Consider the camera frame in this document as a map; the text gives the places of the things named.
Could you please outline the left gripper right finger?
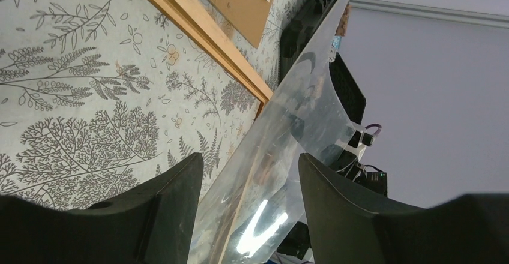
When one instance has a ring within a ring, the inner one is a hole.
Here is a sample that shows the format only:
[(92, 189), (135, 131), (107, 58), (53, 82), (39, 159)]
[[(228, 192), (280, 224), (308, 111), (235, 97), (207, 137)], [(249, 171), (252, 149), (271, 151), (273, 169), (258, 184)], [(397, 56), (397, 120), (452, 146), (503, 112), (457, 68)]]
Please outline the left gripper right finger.
[(316, 263), (507, 263), (508, 195), (464, 194), (419, 208), (298, 160)]

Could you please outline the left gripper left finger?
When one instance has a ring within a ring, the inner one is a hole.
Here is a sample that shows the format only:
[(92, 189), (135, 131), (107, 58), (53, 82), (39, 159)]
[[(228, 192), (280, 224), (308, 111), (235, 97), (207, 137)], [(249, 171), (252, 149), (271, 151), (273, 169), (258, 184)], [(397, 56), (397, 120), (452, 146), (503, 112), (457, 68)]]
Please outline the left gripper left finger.
[(87, 209), (1, 197), (2, 263), (186, 263), (202, 185), (193, 153), (161, 175)]

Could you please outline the clear plastic frame sheet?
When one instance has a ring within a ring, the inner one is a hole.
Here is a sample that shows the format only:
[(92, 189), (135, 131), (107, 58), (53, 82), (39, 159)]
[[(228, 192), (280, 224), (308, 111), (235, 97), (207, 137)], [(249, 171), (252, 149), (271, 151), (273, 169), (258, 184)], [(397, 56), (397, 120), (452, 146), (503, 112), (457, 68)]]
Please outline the clear plastic frame sheet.
[(304, 214), (298, 157), (335, 160), (354, 135), (326, 60), (292, 66), (202, 199), (189, 263), (265, 263)]

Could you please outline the wooden picture frame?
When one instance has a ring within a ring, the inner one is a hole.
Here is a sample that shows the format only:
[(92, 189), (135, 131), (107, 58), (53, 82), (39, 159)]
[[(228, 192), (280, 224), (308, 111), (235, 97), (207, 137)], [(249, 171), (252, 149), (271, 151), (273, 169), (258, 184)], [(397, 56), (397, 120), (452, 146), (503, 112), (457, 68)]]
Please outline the wooden picture frame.
[(272, 90), (220, 29), (199, 0), (148, 0), (249, 91), (260, 105), (259, 116)]

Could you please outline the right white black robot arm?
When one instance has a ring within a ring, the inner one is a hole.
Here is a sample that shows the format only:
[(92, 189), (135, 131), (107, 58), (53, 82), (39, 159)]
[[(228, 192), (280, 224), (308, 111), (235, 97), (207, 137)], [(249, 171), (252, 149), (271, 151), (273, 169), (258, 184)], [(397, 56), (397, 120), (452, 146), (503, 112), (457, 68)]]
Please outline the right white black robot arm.
[[(337, 174), (375, 193), (387, 196), (387, 173), (371, 164), (360, 163), (364, 151), (369, 146), (372, 146), (373, 141), (379, 136), (381, 131), (382, 125), (378, 123), (369, 124), (365, 127), (360, 126), (359, 134), (351, 139), (338, 159), (328, 166)], [(306, 215), (301, 216), (267, 262), (314, 262)]]

